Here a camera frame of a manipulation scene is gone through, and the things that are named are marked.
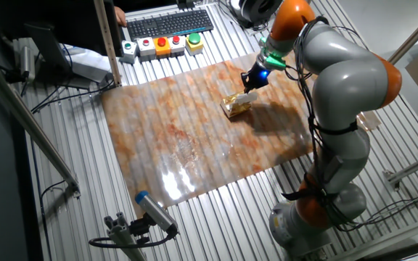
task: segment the blue led light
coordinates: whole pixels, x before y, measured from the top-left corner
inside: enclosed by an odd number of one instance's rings
[[[261,72],[261,76],[262,76],[262,78],[266,78],[268,74],[269,74],[269,72],[268,72],[268,71],[262,71],[262,72]]]

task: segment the metal rail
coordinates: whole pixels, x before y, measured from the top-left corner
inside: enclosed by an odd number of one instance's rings
[[[41,126],[36,122],[30,110],[25,106],[19,94],[7,84],[0,71],[0,97],[8,106],[11,113],[17,118],[32,139],[36,142],[41,151],[53,164],[59,174],[67,181],[74,193],[79,195],[78,181],[65,164],[56,148],[49,141]]]
[[[402,56],[406,54],[414,44],[418,42],[418,28],[407,38],[406,41],[395,51],[393,55],[388,59],[388,61],[394,65],[398,62]],[[388,182],[393,188],[398,188],[397,183],[404,177],[411,175],[412,173],[418,171],[418,161],[411,164],[410,166],[404,168],[403,170],[393,174],[392,172],[386,170],[383,172],[384,176],[387,178]]]
[[[411,36],[407,38],[407,40],[401,46],[399,46],[395,53],[391,55],[390,59],[388,59],[389,63],[394,65],[396,62],[398,62],[401,57],[414,46],[416,42],[418,42],[418,28],[411,34]]]

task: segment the emergency stop button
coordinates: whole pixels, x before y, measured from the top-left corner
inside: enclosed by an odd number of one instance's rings
[[[160,46],[160,47],[164,47],[164,46],[165,46],[165,39],[164,39],[163,37],[159,38],[159,39],[157,40],[157,44],[158,44],[158,46]]]

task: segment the person's arm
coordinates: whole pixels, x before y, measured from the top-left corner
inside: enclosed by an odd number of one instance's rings
[[[127,27],[127,21],[125,20],[125,12],[122,11],[119,7],[114,7],[115,17],[117,18],[117,23],[122,27]]]

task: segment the plastic sheet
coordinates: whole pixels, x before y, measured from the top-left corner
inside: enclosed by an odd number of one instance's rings
[[[243,90],[240,73],[254,61],[251,54],[102,95],[132,199],[147,190],[171,206],[311,152],[303,95],[283,72],[270,74],[248,111],[224,114],[221,100]]]

